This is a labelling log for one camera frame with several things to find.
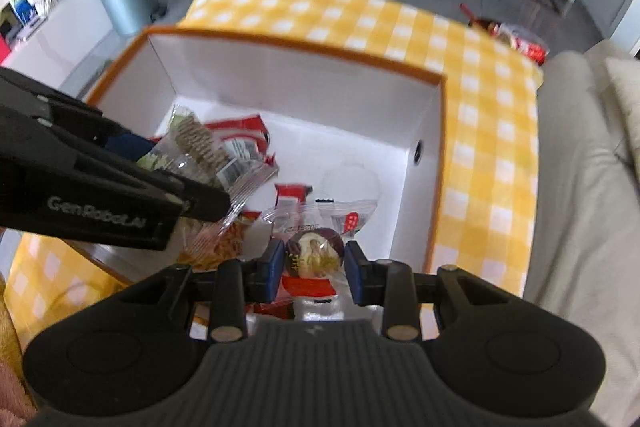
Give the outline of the red Mimi shrimp sticks bag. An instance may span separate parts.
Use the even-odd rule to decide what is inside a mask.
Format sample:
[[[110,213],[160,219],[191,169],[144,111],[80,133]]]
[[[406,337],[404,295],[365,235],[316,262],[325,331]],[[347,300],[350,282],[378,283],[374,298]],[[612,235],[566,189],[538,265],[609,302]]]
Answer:
[[[217,223],[186,220],[182,227],[183,247],[176,262],[190,265],[195,271],[216,270],[221,262],[242,254],[245,234],[259,216],[257,211],[243,210],[225,230]]]

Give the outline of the clear bag brown crackers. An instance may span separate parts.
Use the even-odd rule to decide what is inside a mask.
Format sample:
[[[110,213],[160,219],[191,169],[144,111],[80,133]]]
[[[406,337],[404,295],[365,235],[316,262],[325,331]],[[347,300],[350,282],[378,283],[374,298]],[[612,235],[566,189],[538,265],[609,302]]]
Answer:
[[[148,170],[166,170],[222,188],[230,195],[231,209],[217,221],[221,230],[231,225],[250,196],[279,171],[277,163],[269,166],[230,154],[224,143],[183,106],[172,110],[167,133],[138,160],[138,165]]]

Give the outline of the large red snack bag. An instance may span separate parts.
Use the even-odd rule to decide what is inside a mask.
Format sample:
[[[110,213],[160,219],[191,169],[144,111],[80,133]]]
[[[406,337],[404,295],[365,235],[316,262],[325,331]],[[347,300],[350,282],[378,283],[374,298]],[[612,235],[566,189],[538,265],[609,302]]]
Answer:
[[[209,129],[230,154],[245,161],[260,161],[273,166],[269,154],[270,134],[259,115],[206,122]]]

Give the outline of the small red packet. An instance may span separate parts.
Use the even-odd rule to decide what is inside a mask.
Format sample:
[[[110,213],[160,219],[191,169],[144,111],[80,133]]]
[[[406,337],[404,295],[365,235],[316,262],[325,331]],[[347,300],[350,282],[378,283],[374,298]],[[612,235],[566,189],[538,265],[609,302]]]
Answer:
[[[276,184],[276,206],[304,205],[312,186],[301,183]]]

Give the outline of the clear packet round chocolate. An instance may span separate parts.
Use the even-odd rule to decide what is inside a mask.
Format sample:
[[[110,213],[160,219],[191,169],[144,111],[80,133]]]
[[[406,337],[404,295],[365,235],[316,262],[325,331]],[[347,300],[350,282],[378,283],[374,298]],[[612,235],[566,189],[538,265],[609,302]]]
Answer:
[[[281,284],[285,294],[328,299],[337,295],[345,245],[366,226],[378,208],[375,199],[334,202],[322,199],[272,207],[260,215],[270,236],[284,244]]]

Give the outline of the white side cabinet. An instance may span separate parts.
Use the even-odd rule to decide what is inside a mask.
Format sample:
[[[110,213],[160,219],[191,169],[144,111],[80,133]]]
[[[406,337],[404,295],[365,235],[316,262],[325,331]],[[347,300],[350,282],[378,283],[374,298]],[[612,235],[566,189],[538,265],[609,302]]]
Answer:
[[[112,30],[101,0],[61,0],[2,66],[58,89]]]

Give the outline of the yellow checkered tablecloth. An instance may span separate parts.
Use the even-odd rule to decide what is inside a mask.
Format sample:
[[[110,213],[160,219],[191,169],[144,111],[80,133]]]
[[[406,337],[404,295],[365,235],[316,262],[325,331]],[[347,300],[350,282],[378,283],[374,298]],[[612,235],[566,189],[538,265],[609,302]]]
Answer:
[[[390,0],[193,0],[142,32],[88,94],[150,138],[176,116],[243,131],[277,174],[228,228],[189,222],[164,251],[23,234],[4,302],[18,343],[174,262],[255,254],[295,192],[370,258],[459,265],[521,294],[538,183],[540,69],[454,20]]]

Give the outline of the orange cardboard box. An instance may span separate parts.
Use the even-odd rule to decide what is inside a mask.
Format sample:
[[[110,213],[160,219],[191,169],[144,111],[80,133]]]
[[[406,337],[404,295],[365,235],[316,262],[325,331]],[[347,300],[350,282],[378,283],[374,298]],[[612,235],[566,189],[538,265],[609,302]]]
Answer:
[[[274,186],[287,183],[311,185],[311,200],[375,199],[356,236],[366,256],[425,265],[444,163],[444,85],[431,72],[326,46],[150,27],[86,100],[145,138],[166,131],[176,106],[203,122],[259,115],[279,171],[245,210],[273,207]],[[239,257],[258,256],[269,234],[259,216]]]

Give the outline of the grey sofa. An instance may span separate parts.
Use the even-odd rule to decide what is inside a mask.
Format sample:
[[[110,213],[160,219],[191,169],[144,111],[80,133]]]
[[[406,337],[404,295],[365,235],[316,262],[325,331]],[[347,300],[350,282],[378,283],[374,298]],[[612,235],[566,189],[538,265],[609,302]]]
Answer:
[[[526,300],[593,335],[606,360],[591,410],[639,421],[639,181],[608,66],[629,53],[603,40],[544,64],[537,91],[537,216]]]

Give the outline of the pink fluffy rug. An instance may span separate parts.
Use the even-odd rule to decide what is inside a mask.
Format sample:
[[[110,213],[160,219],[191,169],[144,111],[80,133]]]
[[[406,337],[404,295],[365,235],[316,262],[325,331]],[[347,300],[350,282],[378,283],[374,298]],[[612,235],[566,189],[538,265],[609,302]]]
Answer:
[[[9,365],[0,364],[0,423],[6,427],[25,426],[37,411]]]

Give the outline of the floor bin with snack wrappers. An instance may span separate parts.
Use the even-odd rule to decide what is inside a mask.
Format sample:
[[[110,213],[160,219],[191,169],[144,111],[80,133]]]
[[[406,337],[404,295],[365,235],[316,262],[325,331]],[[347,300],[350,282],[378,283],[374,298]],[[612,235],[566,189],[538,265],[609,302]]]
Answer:
[[[549,47],[533,31],[491,18],[478,17],[464,3],[459,4],[459,9],[469,20],[470,27],[484,31],[491,38],[501,41],[538,66],[544,65],[549,55]]]

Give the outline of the beige cushion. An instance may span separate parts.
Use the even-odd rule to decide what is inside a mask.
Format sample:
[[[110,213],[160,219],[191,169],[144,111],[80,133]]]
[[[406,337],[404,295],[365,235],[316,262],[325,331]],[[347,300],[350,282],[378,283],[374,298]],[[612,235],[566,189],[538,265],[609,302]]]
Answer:
[[[609,57],[605,60],[605,67],[610,75],[616,100],[622,111],[629,150],[634,158],[634,168],[636,168],[636,173],[639,173],[639,61],[632,58],[623,60],[622,58]]]

